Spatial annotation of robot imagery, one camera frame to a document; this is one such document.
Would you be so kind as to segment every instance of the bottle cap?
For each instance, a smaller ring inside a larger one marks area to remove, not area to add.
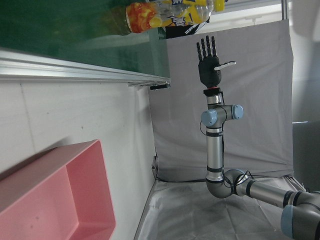
[[[225,0],[215,0],[214,9],[216,12],[225,10]]]

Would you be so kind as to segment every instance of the bottle label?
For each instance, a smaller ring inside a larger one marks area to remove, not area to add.
[[[168,15],[168,8],[184,4],[183,12]],[[200,24],[197,6],[206,6],[206,0],[162,0],[153,2],[135,2],[126,7],[128,25],[133,33],[142,33],[151,28],[168,26],[187,26]]]

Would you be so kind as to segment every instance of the green table surface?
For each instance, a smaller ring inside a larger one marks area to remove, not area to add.
[[[162,28],[114,34],[115,22],[125,23],[123,9],[132,2],[135,1],[1,0],[0,47],[169,77],[166,33]],[[114,9],[122,15],[112,15]]]

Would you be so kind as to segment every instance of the robotic arm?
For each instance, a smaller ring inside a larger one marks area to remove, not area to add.
[[[286,236],[295,240],[320,240],[320,191],[287,191],[259,182],[248,172],[237,169],[224,171],[224,123],[241,119],[244,110],[241,105],[224,103],[223,92],[217,87],[221,81],[221,69],[236,62],[220,64],[214,37],[211,43],[209,36],[206,36],[206,45],[204,39],[201,39],[201,46],[197,43],[200,81],[207,87],[203,93],[208,110],[202,113],[201,121],[206,126],[206,185],[210,193],[221,199],[232,194],[247,195],[283,208],[281,230]]]

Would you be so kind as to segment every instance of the gray cloth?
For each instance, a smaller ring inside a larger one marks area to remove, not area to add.
[[[158,155],[156,176],[179,182],[204,179],[206,137],[199,129],[207,108],[196,43],[207,34],[167,40],[171,88],[150,91]],[[241,104],[244,117],[224,125],[225,169],[281,177],[293,174],[292,71],[289,21],[208,33],[215,36],[225,104]]]
[[[301,190],[286,178],[260,181]],[[213,197],[205,182],[156,181],[135,240],[288,240],[281,232],[282,209],[244,196]]]

